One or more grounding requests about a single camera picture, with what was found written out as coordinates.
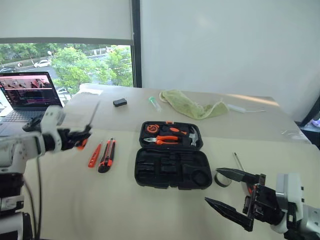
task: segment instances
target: red utility knife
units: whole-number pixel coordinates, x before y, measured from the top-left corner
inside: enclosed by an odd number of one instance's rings
[[[99,173],[106,173],[111,168],[114,157],[115,157],[115,146],[116,146],[116,140],[114,140],[113,138],[108,140],[108,142],[106,143],[104,154],[98,167]]]
[[[98,159],[100,149],[101,149],[101,144],[102,144],[102,141],[99,143],[99,145],[96,147],[95,151],[93,152],[92,157],[90,158],[88,163],[89,168],[93,168],[96,165],[96,161]]]

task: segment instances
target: compartment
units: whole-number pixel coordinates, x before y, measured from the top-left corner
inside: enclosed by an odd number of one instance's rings
[[[197,150],[141,148],[136,154],[134,177],[141,186],[164,189],[206,189],[212,184],[208,159]]]
[[[157,137],[160,138],[159,142],[157,140],[148,140]],[[194,124],[183,122],[146,121],[142,124],[139,142],[143,148],[159,150],[181,149],[194,151],[203,146],[198,127]]]

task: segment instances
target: car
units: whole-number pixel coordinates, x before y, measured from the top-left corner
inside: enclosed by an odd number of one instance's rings
[[[14,67],[5,66],[0,69],[0,73],[14,73],[16,69]]]
[[[35,68],[48,67],[48,66],[51,66],[51,60],[49,59],[40,60],[36,62],[33,66]]]
[[[55,90],[56,90],[56,93],[59,95],[59,94],[70,94],[69,92],[68,92],[68,90],[67,89],[65,89],[64,87],[57,87],[57,88],[55,88]]]

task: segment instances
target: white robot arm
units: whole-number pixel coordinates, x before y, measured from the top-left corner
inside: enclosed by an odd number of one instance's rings
[[[21,188],[26,162],[50,151],[57,153],[86,144],[90,123],[84,131],[57,128],[65,115],[59,106],[49,106],[41,120],[41,132],[28,132],[0,139],[0,239],[31,240],[30,216],[17,212],[24,206]]]
[[[266,175],[251,174],[238,169],[217,168],[216,171],[237,182],[251,186],[245,197],[243,215],[232,206],[205,198],[225,218],[253,230],[254,219],[270,224],[271,229],[288,240],[320,240],[320,209],[305,205],[304,187],[297,173],[278,174],[276,190],[265,186]]]

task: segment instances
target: test tube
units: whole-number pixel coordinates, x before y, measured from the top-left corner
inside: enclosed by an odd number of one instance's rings
[[[159,105],[159,103],[157,102],[156,98],[154,96],[149,97],[149,101],[152,103],[152,105],[155,107],[155,109],[158,112],[161,112],[162,108]]]

